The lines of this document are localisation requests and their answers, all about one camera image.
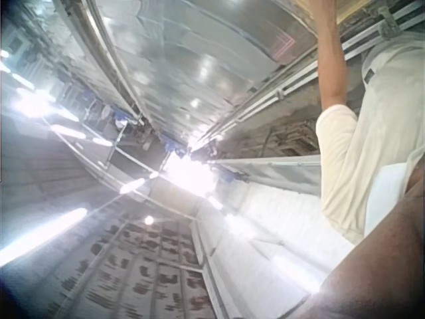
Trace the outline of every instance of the person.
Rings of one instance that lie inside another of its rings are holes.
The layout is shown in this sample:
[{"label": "person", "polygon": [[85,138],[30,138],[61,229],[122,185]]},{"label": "person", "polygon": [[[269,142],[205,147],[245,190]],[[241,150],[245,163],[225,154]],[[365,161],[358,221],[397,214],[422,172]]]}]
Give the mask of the person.
[{"label": "person", "polygon": [[316,133],[321,152],[321,212],[358,245],[404,195],[424,154],[422,33],[403,33],[366,57],[359,118],[347,107],[347,66],[337,26],[337,0],[310,0],[318,36],[323,112]]},{"label": "person", "polygon": [[406,195],[342,261],[297,319],[425,318],[424,161]]}]

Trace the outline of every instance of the shirt sleeve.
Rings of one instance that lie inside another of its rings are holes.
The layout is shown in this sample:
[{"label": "shirt sleeve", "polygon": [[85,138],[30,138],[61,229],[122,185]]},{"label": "shirt sleeve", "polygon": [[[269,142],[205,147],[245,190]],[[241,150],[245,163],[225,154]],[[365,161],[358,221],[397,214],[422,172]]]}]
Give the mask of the shirt sleeve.
[{"label": "shirt sleeve", "polygon": [[322,168],[322,196],[336,186],[357,127],[357,116],[342,104],[326,109],[316,124]]}]

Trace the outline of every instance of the white wall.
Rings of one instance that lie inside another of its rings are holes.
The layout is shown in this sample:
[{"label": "white wall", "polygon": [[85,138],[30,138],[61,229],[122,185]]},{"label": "white wall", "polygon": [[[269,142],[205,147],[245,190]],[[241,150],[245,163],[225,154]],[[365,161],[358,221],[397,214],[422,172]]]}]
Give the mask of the white wall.
[{"label": "white wall", "polygon": [[[353,248],[320,213],[320,200],[256,183],[233,183],[218,188],[226,207],[239,210],[251,222],[262,241],[233,235],[224,216],[205,203],[198,225],[220,294],[243,318],[276,319],[309,294],[297,280],[282,272],[272,260],[290,258],[319,282]],[[237,318],[229,312],[230,318]]]}]

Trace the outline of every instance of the white shirt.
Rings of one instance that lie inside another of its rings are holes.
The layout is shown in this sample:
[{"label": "white shirt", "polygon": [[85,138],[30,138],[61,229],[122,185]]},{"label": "white shirt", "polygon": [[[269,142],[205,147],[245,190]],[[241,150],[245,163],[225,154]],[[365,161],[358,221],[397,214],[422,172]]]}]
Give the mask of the white shirt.
[{"label": "white shirt", "polygon": [[[397,40],[381,48],[384,61],[379,61],[379,54],[372,61],[377,67],[367,84],[359,119],[348,107],[335,105],[317,121],[321,210],[332,226],[355,245],[365,235],[367,201],[380,169],[406,163],[405,185],[423,154],[424,44],[400,45]],[[388,54],[392,48],[397,53]]]}]

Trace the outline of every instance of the hand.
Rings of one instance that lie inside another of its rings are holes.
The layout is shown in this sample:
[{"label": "hand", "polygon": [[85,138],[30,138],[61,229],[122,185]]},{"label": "hand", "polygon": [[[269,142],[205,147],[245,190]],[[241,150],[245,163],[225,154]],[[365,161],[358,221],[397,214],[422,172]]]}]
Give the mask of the hand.
[{"label": "hand", "polygon": [[316,21],[337,17],[338,0],[309,0],[310,9]]}]

